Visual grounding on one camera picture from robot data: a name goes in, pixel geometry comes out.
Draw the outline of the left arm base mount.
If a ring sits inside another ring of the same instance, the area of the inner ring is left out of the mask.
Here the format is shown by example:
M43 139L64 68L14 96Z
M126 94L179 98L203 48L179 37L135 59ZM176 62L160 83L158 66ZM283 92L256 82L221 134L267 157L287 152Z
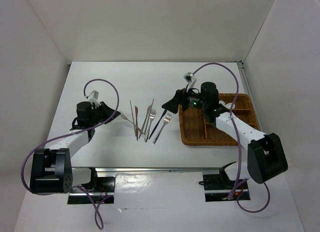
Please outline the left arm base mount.
M89 193L94 203L113 204L115 201L115 173L109 173L99 168L89 168L89 181L81 186ZM68 196L68 205L90 204L88 196L79 188L73 188Z

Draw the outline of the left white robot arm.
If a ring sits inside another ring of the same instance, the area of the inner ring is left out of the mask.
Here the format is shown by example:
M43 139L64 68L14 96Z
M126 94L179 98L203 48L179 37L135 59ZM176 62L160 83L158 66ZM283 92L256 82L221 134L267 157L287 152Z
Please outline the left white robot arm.
M37 195L69 193L73 185L71 157L91 141L96 127L111 122L120 114L104 102L97 105L88 101L78 103L70 135L33 153L30 192Z

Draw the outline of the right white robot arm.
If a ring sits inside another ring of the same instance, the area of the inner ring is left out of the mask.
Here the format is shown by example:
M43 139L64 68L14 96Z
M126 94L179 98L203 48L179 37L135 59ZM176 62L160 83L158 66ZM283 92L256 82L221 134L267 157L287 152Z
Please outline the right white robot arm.
M232 113L218 98L219 92L212 82L204 82L200 92L179 89L174 97L162 105L176 114L189 108L200 109L207 122L225 132L247 151L247 171L258 184L262 184L288 170L287 159L279 136L254 129Z

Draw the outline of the lone silver fork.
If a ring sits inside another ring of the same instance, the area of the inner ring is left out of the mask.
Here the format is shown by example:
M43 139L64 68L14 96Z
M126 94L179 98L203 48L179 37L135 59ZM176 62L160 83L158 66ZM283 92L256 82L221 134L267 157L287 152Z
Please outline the lone silver fork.
M129 120L128 117L126 117L122 112L120 112L120 116L121 116L122 119L130 122L130 123L133 125L133 122L132 122L131 120ZM139 127L138 127L138 130L139 130L139 132L140 132L141 134L144 134L143 131L142 131Z

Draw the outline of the white spoon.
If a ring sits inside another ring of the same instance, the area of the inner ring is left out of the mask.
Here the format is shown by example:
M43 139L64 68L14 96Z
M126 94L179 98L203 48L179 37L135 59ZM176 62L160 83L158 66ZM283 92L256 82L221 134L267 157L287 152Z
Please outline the white spoon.
M220 100L219 103L226 107L227 109L231 109L233 107L233 104L232 103L225 103L224 101Z

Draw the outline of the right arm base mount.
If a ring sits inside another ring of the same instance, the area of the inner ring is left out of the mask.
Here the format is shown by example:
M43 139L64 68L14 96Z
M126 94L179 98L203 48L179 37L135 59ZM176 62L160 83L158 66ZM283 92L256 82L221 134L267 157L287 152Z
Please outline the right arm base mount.
M217 174L203 174L202 181L198 182L204 188L204 197L206 202L224 202L228 201L228 195L231 192L235 181L230 180L225 169L235 162L224 165L219 168ZM247 182L240 185L233 197L232 201L236 201L239 195L240 200L250 200L250 193Z

